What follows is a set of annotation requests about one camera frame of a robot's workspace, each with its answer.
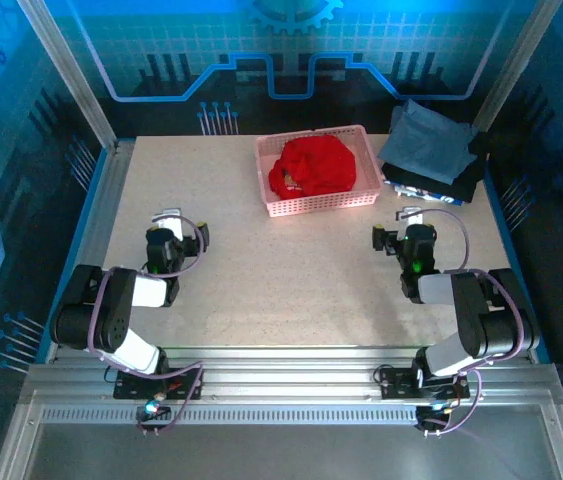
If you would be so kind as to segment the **pink plastic basket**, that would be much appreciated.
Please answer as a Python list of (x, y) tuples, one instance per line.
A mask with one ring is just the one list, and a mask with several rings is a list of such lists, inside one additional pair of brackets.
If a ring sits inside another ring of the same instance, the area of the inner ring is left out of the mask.
[[(268, 174), (287, 142), (297, 138), (332, 135), (348, 147), (355, 156), (357, 180), (351, 191), (281, 200), (268, 183)], [(340, 209), (371, 205), (377, 199), (382, 176), (369, 143), (366, 130), (361, 125), (332, 127), (317, 130), (260, 136), (255, 143), (256, 164), (261, 197), (272, 217), (297, 215), (319, 210)]]

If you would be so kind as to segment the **red t-shirt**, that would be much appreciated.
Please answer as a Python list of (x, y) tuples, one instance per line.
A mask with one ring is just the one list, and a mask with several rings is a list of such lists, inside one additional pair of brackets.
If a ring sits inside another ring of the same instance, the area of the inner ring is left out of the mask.
[(332, 135), (290, 140), (268, 174), (281, 200), (348, 192), (356, 180), (354, 154)]

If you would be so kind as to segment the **black folded t-shirt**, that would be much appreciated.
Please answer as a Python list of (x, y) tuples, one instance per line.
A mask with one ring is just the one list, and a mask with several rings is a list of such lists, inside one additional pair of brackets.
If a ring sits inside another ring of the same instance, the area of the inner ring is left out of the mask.
[(445, 184), (437, 180), (408, 172), (386, 162), (381, 165), (380, 171), (385, 180), (458, 198), (464, 203), (471, 203), (477, 184), (485, 176), (488, 159), (487, 135), (485, 133), (478, 133), (469, 143), (468, 151), (471, 154), (475, 154), (476, 159), (467, 165), (451, 184)]

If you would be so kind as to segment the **grey-blue folded t-shirt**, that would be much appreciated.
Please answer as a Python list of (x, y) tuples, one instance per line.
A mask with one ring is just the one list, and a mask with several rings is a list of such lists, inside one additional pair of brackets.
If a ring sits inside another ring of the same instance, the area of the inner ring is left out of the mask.
[(378, 153), (383, 163), (450, 185), (477, 158), (470, 123), (455, 122), (413, 100), (392, 110), (389, 136)]

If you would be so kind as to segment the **grey metal panel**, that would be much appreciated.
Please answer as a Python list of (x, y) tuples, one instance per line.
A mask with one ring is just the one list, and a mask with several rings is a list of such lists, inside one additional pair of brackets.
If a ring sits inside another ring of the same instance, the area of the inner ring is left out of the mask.
[(541, 434), (426, 439), (389, 426), (50, 425), (26, 480), (560, 480)]

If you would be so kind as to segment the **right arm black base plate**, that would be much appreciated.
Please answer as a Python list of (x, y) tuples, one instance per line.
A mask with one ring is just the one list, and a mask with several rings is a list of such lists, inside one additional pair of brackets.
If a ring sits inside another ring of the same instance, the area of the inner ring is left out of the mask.
[(375, 368), (372, 379), (379, 387), (383, 400), (464, 400), (470, 397), (465, 377), (425, 377), (419, 368), (382, 364)]

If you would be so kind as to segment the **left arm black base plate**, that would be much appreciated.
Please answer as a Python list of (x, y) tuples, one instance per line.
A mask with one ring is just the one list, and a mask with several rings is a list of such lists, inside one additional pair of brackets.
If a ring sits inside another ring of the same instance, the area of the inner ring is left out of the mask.
[(113, 398), (118, 400), (150, 400), (157, 393), (166, 393), (167, 400), (184, 400), (192, 386), (198, 368), (165, 380), (150, 380), (118, 372)]

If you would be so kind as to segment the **aluminium frame rail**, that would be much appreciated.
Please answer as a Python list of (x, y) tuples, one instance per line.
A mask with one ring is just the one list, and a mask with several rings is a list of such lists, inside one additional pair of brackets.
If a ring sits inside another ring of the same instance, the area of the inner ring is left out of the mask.
[[(372, 373), (381, 364), (404, 368), (411, 348), (245, 347), (174, 348), (175, 365), (201, 361), (203, 384), (190, 405), (422, 405), (420, 399), (383, 400)], [(478, 372), (487, 407), (533, 407), (547, 449), (563, 480), (563, 390), (557, 370), (530, 356)], [(113, 398), (116, 379), (81, 352), (58, 350), (50, 363), (28, 369), (0, 452), (0, 480), (24, 480), (49, 407), (142, 407), (146, 400)]]

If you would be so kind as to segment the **aluminium corner post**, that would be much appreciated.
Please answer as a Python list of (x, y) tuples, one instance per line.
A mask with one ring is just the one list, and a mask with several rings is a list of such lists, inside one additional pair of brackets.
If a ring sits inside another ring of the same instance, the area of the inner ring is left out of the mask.
[(525, 71), (563, 0), (536, 0), (517, 40), (479, 109), (473, 126), (487, 132)]
[(44, 0), (16, 0), (97, 140), (115, 153), (117, 137)]

